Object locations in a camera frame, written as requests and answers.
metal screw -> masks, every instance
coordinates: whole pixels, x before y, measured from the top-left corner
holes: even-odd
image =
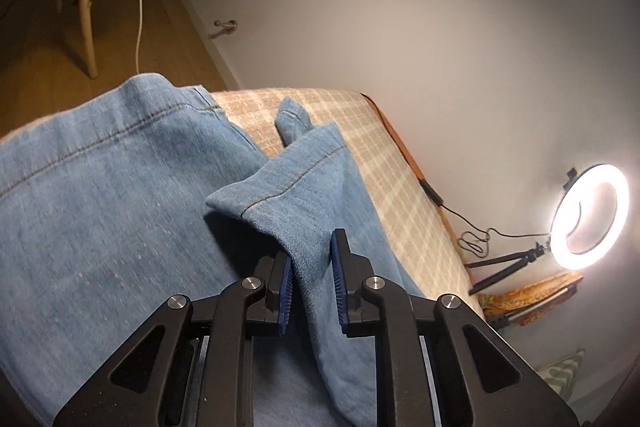
[[[167,299],[166,304],[172,310],[179,310],[180,308],[184,308],[187,304],[187,297],[184,295],[174,295]]]
[[[380,288],[385,287],[385,280],[377,275],[369,277],[364,283],[372,290],[379,290]]]
[[[460,306],[460,298],[456,295],[452,295],[451,293],[443,295],[440,301],[445,308],[449,308],[450,310],[455,310]]]
[[[246,279],[242,279],[242,288],[245,290],[255,290],[260,287],[262,281],[257,277],[247,277]]]

beige plaid fabric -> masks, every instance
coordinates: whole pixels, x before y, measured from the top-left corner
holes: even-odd
[[[335,121],[405,270],[428,298],[454,293],[482,317],[477,299],[467,295],[469,277],[436,208],[362,95],[343,90],[260,89],[212,96],[228,119],[244,128],[269,156],[282,150],[273,120],[284,97],[301,103],[313,124]]]

orange cloth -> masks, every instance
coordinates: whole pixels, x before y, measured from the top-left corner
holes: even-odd
[[[580,282],[582,279],[582,275],[578,272],[562,272],[502,295],[486,295],[480,293],[478,294],[478,300],[482,310],[484,311],[484,316],[487,319],[490,319],[492,317],[497,317],[498,315],[503,315],[507,312],[514,312],[521,308],[531,306],[536,302],[540,302],[543,299],[550,297],[562,288],[566,288],[570,284]],[[521,326],[525,326],[533,322],[534,320],[542,317],[542,315],[548,312],[551,308],[566,301],[571,296],[572,294],[567,294],[557,300],[554,299],[554,301],[549,302],[549,304],[542,308],[524,315],[520,318],[518,323]]]

baseboard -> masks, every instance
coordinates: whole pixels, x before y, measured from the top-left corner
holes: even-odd
[[[222,80],[224,81],[226,88],[229,90],[244,89],[242,84],[238,81],[238,78],[236,77],[234,72],[226,63],[226,60],[223,57],[222,53],[220,52],[220,49],[216,45],[216,42],[213,39],[209,38],[209,30],[207,29],[204,22],[196,12],[195,8],[193,7],[193,4],[191,4],[191,1],[190,0],[180,0],[180,1],[182,1],[184,8],[187,10],[189,19],[191,19],[191,22],[193,23],[194,28],[196,28],[196,31],[200,36],[200,40],[204,44],[204,47],[207,50],[207,53],[209,54],[209,57],[211,57],[211,60],[213,60],[213,63],[215,64],[216,69],[218,70],[218,73],[220,73],[220,76],[222,77]]]

denim fabric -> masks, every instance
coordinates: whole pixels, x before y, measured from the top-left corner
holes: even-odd
[[[406,280],[337,128],[279,127],[297,140],[268,160],[204,89],[142,74],[0,145],[0,365],[41,422],[168,296],[220,293],[277,240],[304,308],[257,343],[256,426],[375,425],[372,343],[340,333],[331,231]]]

